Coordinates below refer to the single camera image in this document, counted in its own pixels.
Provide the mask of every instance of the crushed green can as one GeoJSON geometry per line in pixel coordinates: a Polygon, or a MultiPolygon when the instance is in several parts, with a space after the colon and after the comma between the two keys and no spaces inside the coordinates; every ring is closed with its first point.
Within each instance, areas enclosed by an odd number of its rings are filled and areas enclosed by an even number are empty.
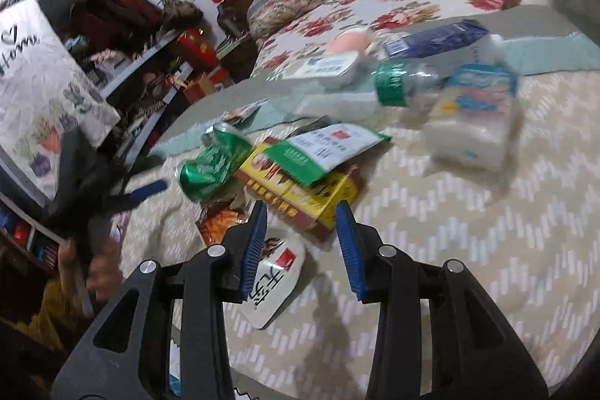
{"type": "Polygon", "coordinates": [[[206,201],[221,188],[252,152],[252,142],[227,123],[216,123],[202,135],[200,153],[178,165],[176,176],[185,196],[206,201]]]}

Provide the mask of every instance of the green and white packet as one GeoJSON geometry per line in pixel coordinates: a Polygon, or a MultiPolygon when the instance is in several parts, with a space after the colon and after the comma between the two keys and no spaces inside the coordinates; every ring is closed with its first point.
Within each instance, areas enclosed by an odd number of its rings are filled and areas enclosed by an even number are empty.
{"type": "Polygon", "coordinates": [[[356,124],[340,123],[285,139],[264,153],[299,184],[309,186],[336,166],[390,139],[356,124]]]}

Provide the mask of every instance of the person's arm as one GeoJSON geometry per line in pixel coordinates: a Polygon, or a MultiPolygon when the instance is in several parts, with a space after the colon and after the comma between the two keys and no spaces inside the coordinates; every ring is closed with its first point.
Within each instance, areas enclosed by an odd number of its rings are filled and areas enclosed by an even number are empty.
{"type": "MultiPolygon", "coordinates": [[[[89,325],[81,317],[77,300],[73,265],[77,251],[70,241],[61,244],[58,250],[58,269],[60,280],[49,280],[44,290],[40,312],[31,321],[13,324],[18,330],[50,350],[62,350],[67,353],[74,347],[89,325]]],[[[89,266],[86,282],[89,291],[98,301],[106,301],[115,294],[122,283],[119,270],[121,253],[119,244],[109,239],[104,245],[103,254],[94,256],[89,266]]]]}

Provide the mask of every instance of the metal screw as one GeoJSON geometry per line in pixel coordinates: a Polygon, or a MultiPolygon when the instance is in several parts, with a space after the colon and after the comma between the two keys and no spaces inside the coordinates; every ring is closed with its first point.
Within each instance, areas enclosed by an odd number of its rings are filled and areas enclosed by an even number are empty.
{"type": "Polygon", "coordinates": [[[152,261],[152,259],[147,259],[146,261],[140,264],[140,271],[142,273],[152,273],[156,269],[156,261],[152,261]]]}
{"type": "Polygon", "coordinates": [[[384,244],[379,247],[379,254],[385,256],[386,258],[391,258],[396,255],[396,248],[394,246],[390,246],[389,244],[384,244]]]}
{"type": "Polygon", "coordinates": [[[458,259],[451,259],[448,261],[448,270],[452,271],[452,273],[460,273],[464,270],[464,264],[458,261],[458,259]]]}
{"type": "Polygon", "coordinates": [[[213,244],[208,248],[208,255],[212,258],[217,258],[217,256],[223,256],[225,254],[225,246],[222,244],[213,244]]]}

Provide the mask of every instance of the beige patterned cloth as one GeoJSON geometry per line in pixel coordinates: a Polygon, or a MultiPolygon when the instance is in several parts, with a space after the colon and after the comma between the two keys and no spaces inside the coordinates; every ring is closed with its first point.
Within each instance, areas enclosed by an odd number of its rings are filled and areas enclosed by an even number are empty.
{"type": "MultiPolygon", "coordinates": [[[[529,77],[520,96],[524,123],[508,183],[433,168],[418,130],[404,124],[400,109],[389,109],[384,126],[392,144],[372,150],[371,176],[353,208],[358,222],[376,227],[385,243],[418,261],[461,259],[554,385],[572,371],[600,326],[600,72],[529,77]]],[[[256,139],[289,130],[280,126],[256,139]]],[[[167,265],[202,249],[194,226],[199,209],[175,182],[176,164],[191,154],[132,182],[167,177],[172,185],[133,213],[125,274],[146,258],[167,265]]],[[[294,232],[270,219],[282,232],[294,232]]],[[[301,282],[265,330],[253,330],[237,306],[226,305],[230,363],[296,398],[364,398],[379,306],[356,301],[334,237],[305,243],[301,282]]],[[[427,322],[425,303],[422,312],[427,322]]],[[[431,380],[429,341],[424,332],[424,390],[431,380]]]]}

